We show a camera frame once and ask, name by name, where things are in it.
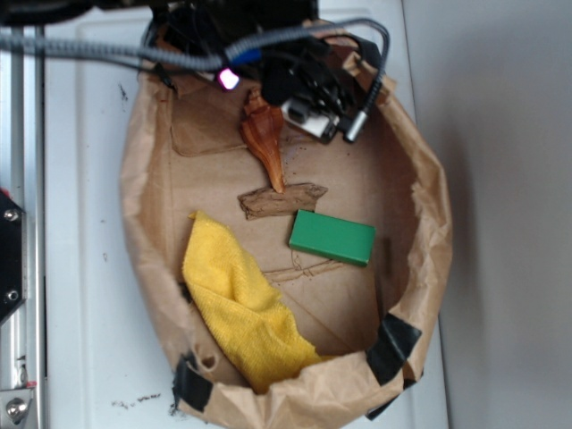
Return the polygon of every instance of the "screw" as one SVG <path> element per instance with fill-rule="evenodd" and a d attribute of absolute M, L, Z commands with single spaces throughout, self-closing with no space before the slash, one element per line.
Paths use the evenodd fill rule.
<path fill-rule="evenodd" d="M 19 296 L 20 294 L 16 290 L 10 290 L 8 293 L 6 293 L 6 297 L 11 301 L 15 301 Z"/>
<path fill-rule="evenodd" d="M 15 208 L 9 208 L 4 212 L 4 219 L 8 222 L 16 222 L 20 219 L 20 212 Z"/>
<path fill-rule="evenodd" d="M 28 412 L 28 405 L 20 398 L 14 398 L 6 405 L 6 414 L 17 425 Z"/>

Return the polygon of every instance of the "yellow microfiber towel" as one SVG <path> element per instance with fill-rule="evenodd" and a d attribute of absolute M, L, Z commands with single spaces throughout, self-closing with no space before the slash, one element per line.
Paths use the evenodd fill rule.
<path fill-rule="evenodd" d="M 208 329 L 256 393 L 321 362 L 298 333 L 280 292 L 231 230 L 203 212 L 195 219 L 183 276 Z"/>

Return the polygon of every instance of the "cable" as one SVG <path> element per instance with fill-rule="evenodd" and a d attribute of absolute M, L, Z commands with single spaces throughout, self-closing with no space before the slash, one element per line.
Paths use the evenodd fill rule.
<path fill-rule="evenodd" d="M 88 60 L 102 61 L 105 59 L 106 61 L 116 62 L 120 61 L 116 57 L 141 58 L 153 63 L 168 63 L 185 70 L 212 72 L 222 69 L 228 63 L 239 65 L 240 63 L 236 63 L 237 61 L 256 61 L 260 58 L 260 48 L 264 46 L 277 45 L 300 38 L 307 38 L 316 33 L 327 33 L 357 25 L 365 25 L 378 31 L 382 35 L 383 49 L 380 67 L 367 92 L 364 104 L 344 135 L 347 141 L 353 142 L 366 122 L 369 111 L 375 104 L 377 94 L 382 88 L 385 63 L 390 46 L 390 35 L 387 29 L 379 22 L 367 18 L 317 24 L 311 27 L 288 27 L 253 34 L 227 46 L 223 55 L 194 56 L 149 46 L 111 45 L 92 41 L 47 39 L 43 37 L 30 38 L 22 35 L 2 33 L 0 33 L 0 50 L 20 52 L 26 55 L 81 57 Z"/>
<path fill-rule="evenodd" d="M 141 58 L 153 63 L 168 63 L 182 69 L 198 72 L 219 70 L 224 64 L 220 55 L 192 56 L 148 46 L 113 45 L 93 41 L 43 37 L 31 38 L 16 34 L 0 34 L 0 50 L 21 52 L 26 55 L 44 55 L 46 57 L 65 55 L 94 60 L 114 57 Z"/>

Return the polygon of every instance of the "brown paper bag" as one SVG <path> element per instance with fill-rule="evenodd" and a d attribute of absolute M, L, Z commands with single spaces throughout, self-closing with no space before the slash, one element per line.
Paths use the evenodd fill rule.
<path fill-rule="evenodd" d="M 352 70 L 367 86 L 372 71 Z M 323 145 L 287 127 L 281 136 L 286 182 L 329 189 L 316 211 L 376 226 L 364 269 L 290 250 L 293 216 L 247 221 L 240 210 L 238 195 L 268 186 L 238 140 L 240 116 L 228 112 L 254 82 L 224 94 L 191 77 L 175 79 L 177 93 L 156 77 L 139 80 L 122 168 L 124 224 L 179 408 L 227 427 L 334 428 L 419 380 L 450 268 L 450 204 L 443 169 L 391 82 L 354 145 Z M 231 226 L 282 291 L 300 333 L 336 358 L 265 395 L 248 387 L 181 286 L 188 214 L 197 209 Z"/>

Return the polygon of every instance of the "green block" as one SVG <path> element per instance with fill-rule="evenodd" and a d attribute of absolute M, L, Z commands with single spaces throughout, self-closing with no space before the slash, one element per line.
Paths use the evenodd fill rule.
<path fill-rule="evenodd" d="M 299 210 L 290 236 L 290 248 L 366 266 L 374 238 L 373 226 Z"/>

